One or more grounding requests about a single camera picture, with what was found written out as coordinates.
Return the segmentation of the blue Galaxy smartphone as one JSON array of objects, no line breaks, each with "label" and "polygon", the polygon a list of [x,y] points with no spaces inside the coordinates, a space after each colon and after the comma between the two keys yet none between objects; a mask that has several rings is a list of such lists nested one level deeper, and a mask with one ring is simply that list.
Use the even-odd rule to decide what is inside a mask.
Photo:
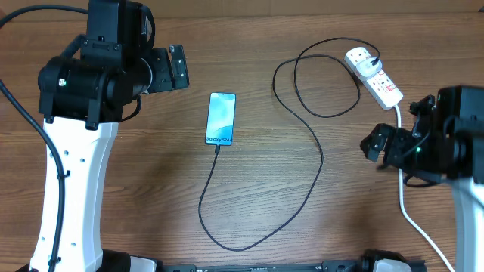
[{"label": "blue Galaxy smartphone", "polygon": [[231,146],[234,135],[236,94],[213,92],[209,97],[205,143]]}]

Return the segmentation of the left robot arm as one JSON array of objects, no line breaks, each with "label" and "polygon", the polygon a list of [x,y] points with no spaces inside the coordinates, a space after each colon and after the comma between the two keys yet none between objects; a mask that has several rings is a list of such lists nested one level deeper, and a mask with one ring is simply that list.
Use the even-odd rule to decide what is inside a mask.
[{"label": "left robot arm", "polygon": [[154,44],[148,6],[91,1],[87,30],[40,70],[35,124],[46,144],[42,221],[28,271],[159,271],[160,261],[101,245],[110,151],[123,109],[145,94],[187,88],[183,47]]}]

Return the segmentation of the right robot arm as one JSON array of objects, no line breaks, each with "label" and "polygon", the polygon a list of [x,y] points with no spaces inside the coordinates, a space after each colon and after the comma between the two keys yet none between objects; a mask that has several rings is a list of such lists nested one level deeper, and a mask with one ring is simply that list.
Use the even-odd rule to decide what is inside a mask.
[{"label": "right robot arm", "polygon": [[422,180],[422,187],[447,184],[456,213],[457,271],[483,269],[483,89],[456,85],[411,103],[412,130],[384,123],[361,141],[371,161],[381,158]]}]

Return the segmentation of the white charger plug adapter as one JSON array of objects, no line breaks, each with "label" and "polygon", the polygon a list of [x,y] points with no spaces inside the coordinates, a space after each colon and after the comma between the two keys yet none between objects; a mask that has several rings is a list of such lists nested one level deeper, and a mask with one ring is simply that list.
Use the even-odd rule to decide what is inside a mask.
[{"label": "white charger plug adapter", "polygon": [[355,68],[360,80],[366,81],[380,72],[383,68],[383,64],[377,57],[369,57],[358,62]]}]

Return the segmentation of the white power strip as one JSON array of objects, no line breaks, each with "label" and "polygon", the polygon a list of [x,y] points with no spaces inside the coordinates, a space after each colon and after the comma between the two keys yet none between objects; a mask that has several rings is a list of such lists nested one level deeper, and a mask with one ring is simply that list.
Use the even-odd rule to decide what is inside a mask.
[{"label": "white power strip", "polygon": [[[357,47],[348,51],[344,57],[344,60],[349,65],[351,71],[353,71],[356,77],[360,80],[360,78],[357,76],[355,67],[358,62],[369,57],[373,56],[371,56],[366,48]],[[383,68],[380,72],[368,80],[360,81],[384,110],[392,109],[403,98],[403,94],[400,92],[391,78],[388,77],[388,75],[384,72]]]}]

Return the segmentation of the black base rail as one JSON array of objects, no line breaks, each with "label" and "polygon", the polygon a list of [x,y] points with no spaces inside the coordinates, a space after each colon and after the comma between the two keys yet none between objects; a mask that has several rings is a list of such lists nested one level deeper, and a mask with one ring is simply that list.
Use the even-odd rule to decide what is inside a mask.
[{"label": "black base rail", "polygon": [[259,264],[252,266],[195,266],[194,264],[163,265],[162,272],[353,272],[361,271],[361,261],[323,261],[320,264]]}]

